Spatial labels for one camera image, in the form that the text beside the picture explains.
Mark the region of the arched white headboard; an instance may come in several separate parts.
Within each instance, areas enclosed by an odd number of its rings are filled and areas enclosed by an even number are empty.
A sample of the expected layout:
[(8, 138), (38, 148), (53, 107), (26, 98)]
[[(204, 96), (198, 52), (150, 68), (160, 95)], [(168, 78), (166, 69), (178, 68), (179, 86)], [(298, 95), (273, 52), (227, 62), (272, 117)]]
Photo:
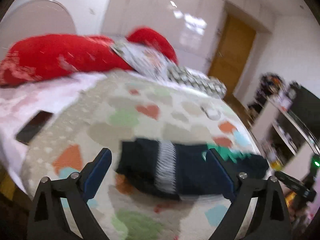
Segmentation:
[(76, 34), (66, 8), (53, 0), (27, 2), (1, 21), (1, 59), (16, 42), (45, 34)]

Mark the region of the white shelf unit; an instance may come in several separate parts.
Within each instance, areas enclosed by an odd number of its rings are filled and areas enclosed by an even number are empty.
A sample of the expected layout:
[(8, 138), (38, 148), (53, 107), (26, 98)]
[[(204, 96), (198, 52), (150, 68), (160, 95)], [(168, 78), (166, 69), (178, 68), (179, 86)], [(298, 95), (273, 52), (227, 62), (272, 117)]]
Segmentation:
[(253, 118), (251, 133), (271, 167), (303, 179), (311, 157), (319, 153), (319, 140), (289, 112), (295, 97), (292, 83), (297, 82), (286, 84), (277, 74), (263, 74), (248, 112)]

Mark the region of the dark navy striped pants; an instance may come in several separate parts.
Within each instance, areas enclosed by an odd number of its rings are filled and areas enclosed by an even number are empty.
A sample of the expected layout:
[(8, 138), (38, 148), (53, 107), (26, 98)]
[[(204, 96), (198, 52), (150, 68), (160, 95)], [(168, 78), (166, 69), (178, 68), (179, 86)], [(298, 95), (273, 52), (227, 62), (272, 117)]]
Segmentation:
[(206, 152), (215, 149), (225, 163), (250, 178), (263, 179), (269, 166), (259, 154), (230, 150), (214, 144), (175, 144), (137, 138), (122, 141), (116, 172), (141, 192), (180, 200), (183, 197), (220, 195)]

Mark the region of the black smartphone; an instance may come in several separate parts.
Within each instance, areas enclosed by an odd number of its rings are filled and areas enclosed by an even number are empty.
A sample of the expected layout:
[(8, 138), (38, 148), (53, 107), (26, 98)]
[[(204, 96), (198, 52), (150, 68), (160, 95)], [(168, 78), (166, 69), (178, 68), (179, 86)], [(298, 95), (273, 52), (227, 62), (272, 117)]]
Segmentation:
[(47, 122), (54, 114), (40, 110), (33, 116), (27, 124), (16, 134), (15, 139), (24, 144), (29, 145), (33, 138), (44, 128)]

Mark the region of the floral grey pillow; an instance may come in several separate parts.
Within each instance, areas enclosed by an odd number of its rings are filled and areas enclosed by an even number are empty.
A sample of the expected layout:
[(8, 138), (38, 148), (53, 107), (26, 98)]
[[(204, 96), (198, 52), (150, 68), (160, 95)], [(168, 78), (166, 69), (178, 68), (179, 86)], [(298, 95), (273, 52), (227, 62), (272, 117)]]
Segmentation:
[(120, 40), (111, 49), (140, 75), (168, 81), (168, 69), (175, 64), (154, 48)]

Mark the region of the large red pillow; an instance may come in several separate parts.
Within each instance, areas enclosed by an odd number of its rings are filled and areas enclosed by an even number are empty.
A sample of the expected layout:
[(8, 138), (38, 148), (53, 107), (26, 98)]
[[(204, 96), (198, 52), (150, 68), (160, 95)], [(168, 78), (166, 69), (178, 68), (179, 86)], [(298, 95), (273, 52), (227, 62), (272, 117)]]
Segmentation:
[(1, 86), (51, 80), (76, 72), (107, 72), (131, 67), (105, 36), (48, 34), (16, 42), (1, 61)]

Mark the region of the white glossy wardrobe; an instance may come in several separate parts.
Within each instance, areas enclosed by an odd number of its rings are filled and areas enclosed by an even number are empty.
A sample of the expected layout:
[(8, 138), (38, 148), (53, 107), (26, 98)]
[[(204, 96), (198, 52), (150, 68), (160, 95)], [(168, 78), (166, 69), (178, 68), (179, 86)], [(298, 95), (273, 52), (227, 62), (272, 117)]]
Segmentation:
[(124, 37), (150, 27), (173, 46), (178, 62), (206, 73), (225, 16), (225, 0), (110, 0), (101, 33)]

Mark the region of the small red pillow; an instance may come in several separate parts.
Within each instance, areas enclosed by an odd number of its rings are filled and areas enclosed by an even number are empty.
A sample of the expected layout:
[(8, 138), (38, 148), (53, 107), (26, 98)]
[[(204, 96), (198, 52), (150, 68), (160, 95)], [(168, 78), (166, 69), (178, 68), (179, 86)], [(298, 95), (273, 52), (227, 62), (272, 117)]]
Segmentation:
[(164, 36), (155, 30), (149, 27), (139, 27), (129, 33), (129, 35), (126, 36), (126, 39), (129, 42), (151, 47), (178, 65), (178, 58), (174, 48)]

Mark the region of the brown wooden door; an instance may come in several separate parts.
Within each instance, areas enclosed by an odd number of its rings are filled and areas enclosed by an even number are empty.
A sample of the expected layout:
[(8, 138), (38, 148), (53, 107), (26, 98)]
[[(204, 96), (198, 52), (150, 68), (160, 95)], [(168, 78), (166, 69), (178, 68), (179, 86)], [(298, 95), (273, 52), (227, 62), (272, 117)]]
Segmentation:
[(234, 16), (228, 15), (215, 56), (208, 71), (227, 88), (226, 96), (235, 90), (248, 60), (256, 31)]

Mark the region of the heart patterned quilt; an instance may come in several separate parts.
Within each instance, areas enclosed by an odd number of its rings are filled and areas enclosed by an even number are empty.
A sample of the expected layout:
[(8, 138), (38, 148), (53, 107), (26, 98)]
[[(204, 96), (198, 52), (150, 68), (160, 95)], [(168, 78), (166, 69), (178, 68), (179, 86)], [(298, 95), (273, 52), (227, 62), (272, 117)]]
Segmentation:
[(112, 163), (88, 205), (110, 239), (208, 239), (230, 205), (206, 162), (211, 148), (253, 178), (268, 171), (219, 97), (116, 72), (32, 140), (22, 168), (27, 194), (44, 176), (81, 171), (102, 148)]

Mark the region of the olive white dotted bolster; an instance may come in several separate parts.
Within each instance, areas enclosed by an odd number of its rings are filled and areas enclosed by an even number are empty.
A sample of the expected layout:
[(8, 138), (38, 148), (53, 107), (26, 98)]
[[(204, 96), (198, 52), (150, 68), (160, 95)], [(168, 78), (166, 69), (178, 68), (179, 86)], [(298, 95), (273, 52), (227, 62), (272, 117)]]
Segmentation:
[(215, 98), (223, 99), (227, 92), (225, 84), (216, 77), (208, 77), (187, 67), (176, 65), (169, 67), (168, 78), (179, 85), (185, 85)]

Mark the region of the black cabinet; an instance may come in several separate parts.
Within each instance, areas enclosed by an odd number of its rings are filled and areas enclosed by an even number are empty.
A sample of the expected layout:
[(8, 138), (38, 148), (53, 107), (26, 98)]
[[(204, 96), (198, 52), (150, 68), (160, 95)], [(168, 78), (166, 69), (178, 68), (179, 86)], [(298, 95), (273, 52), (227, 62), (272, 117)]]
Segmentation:
[(292, 83), (290, 88), (295, 97), (289, 112), (319, 140), (319, 98), (298, 83)]

